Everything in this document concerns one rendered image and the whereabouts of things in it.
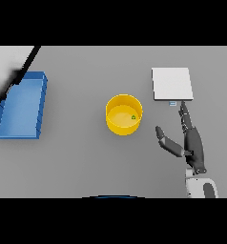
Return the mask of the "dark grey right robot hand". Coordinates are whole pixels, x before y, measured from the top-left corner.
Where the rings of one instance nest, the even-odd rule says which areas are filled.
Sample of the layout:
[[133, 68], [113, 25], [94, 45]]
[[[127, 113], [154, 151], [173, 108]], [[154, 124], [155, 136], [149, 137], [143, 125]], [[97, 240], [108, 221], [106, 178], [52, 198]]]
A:
[[194, 174], [207, 173], [205, 168], [204, 149], [200, 134], [192, 124], [189, 110], [184, 101], [178, 111], [181, 120], [181, 129], [184, 135], [183, 145], [165, 135], [159, 127], [155, 127], [159, 146], [176, 157], [185, 157], [186, 163], [194, 170]]

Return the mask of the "flat pale square scale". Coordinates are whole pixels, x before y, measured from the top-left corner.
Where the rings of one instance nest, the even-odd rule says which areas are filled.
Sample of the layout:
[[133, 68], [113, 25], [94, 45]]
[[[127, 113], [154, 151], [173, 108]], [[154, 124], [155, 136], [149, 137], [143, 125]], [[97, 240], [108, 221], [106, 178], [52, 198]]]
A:
[[154, 101], [193, 101], [188, 68], [152, 68]]

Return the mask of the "yellow round bowl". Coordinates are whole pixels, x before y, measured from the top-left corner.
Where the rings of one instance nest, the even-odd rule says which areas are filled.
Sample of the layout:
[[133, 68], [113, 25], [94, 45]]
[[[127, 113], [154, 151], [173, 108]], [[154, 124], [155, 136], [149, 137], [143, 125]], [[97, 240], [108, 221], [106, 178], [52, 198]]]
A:
[[106, 124], [111, 132], [120, 136], [134, 133], [140, 125], [142, 115], [141, 103], [130, 94], [118, 94], [106, 104]]

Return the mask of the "blue plastic tray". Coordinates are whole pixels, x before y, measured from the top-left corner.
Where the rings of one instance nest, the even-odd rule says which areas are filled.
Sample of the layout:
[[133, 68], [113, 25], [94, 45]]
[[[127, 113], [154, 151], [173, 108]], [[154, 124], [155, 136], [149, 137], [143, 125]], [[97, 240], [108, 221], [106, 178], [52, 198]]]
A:
[[0, 103], [0, 139], [38, 139], [47, 94], [43, 71], [27, 71]]

